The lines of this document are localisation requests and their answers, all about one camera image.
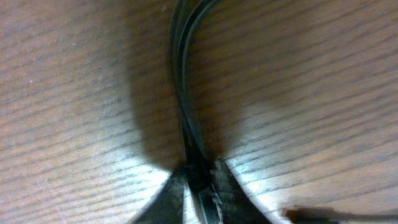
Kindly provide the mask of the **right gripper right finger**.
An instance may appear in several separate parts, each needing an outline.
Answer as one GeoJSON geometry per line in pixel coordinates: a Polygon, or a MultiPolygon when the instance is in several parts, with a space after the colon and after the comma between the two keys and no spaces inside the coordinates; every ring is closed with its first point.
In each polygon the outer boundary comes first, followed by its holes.
{"type": "Polygon", "coordinates": [[[271,224],[270,220],[249,200],[222,158],[214,160],[211,176],[221,201],[223,223],[271,224]]]}

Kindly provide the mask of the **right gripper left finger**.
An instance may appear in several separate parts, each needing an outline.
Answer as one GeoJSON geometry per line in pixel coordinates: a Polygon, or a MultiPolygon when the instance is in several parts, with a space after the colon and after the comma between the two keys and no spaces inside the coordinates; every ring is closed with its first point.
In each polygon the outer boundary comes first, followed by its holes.
{"type": "Polygon", "coordinates": [[[155,200],[132,220],[133,224],[182,224],[185,178],[175,170],[155,200]]]}

